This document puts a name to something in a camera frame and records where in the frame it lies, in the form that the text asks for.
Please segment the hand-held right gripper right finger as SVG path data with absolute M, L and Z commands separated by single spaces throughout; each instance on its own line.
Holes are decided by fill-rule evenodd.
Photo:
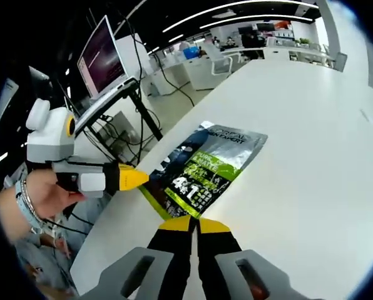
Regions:
M 201 218 L 198 273 L 207 299 L 299 299 L 289 277 L 255 251 L 243 250 L 230 228 Z

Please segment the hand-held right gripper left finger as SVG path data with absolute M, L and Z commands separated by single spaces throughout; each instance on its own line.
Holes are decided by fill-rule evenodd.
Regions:
M 80 299 L 181 299 L 190 275 L 193 218 L 166 220 L 147 247 L 136 247 L 108 266 Z

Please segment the person's left hand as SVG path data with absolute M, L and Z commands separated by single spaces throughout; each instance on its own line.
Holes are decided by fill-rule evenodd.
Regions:
M 40 219 L 51 219 L 72 204 L 84 201 L 84 195 L 69 192 L 57 185 L 56 174 L 50 169 L 33 170 L 26 178 L 28 196 Z

